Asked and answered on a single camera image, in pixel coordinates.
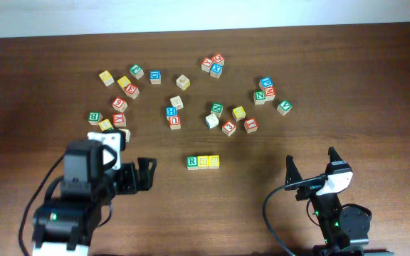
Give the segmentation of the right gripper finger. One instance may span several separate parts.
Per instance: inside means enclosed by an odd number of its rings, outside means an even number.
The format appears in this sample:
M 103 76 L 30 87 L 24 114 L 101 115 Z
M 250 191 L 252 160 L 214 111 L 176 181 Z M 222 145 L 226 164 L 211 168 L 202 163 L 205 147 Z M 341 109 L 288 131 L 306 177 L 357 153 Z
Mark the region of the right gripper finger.
M 337 153 L 337 151 L 335 150 L 333 146 L 331 146 L 328 149 L 328 156 L 329 156 L 331 164 L 343 164 L 344 163 L 344 161 L 342 160 L 342 158 L 340 157 L 340 155 Z
M 286 175 L 285 175 L 285 185 L 292 183 L 297 183 L 302 181 L 302 176 L 300 175 L 291 155 L 286 156 Z

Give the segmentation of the green R block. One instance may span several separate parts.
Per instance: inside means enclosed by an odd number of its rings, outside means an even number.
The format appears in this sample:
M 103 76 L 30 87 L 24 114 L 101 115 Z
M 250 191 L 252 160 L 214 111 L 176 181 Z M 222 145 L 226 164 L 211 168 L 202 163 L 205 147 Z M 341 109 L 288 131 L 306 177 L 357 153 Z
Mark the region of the green R block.
M 186 167 L 188 170 L 197 170 L 199 167 L 197 156 L 188 156 L 186 158 Z

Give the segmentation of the yellow S block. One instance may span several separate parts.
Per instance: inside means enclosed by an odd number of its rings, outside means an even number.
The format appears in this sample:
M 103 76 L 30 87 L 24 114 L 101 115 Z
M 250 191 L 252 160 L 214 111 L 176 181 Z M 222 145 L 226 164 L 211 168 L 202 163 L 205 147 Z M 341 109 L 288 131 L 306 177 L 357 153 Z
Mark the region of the yellow S block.
M 218 169 L 220 167 L 220 156 L 210 155 L 208 156 L 208 164 L 210 169 Z
M 208 156 L 197 156 L 198 169 L 208 169 L 209 168 L 209 157 Z

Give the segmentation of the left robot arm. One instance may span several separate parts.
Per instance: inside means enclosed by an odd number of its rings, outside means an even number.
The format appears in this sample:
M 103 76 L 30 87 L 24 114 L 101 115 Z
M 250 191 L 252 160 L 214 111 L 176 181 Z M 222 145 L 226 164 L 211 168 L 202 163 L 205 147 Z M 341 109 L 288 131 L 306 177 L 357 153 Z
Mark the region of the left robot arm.
M 48 186 L 33 215 L 33 255 L 87 255 L 95 229 L 106 223 L 102 208 L 115 196 L 151 189 L 156 159 L 124 164 L 125 148 L 120 130 L 89 132 L 68 145 L 61 159 L 64 174 Z

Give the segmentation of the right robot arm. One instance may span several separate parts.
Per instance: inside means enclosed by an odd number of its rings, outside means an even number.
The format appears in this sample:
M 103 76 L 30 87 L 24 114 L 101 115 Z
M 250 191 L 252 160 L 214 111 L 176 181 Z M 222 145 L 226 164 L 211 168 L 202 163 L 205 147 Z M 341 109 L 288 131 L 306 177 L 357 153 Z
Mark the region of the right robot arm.
M 354 203 L 341 204 L 338 194 L 347 189 L 353 177 L 351 166 L 334 147 L 328 149 L 329 163 L 319 176 L 303 179 L 293 157 L 286 156 L 286 190 L 296 191 L 297 201 L 312 206 L 324 237 L 324 245 L 316 245 L 313 255 L 393 255 L 386 249 L 365 250 L 372 212 Z

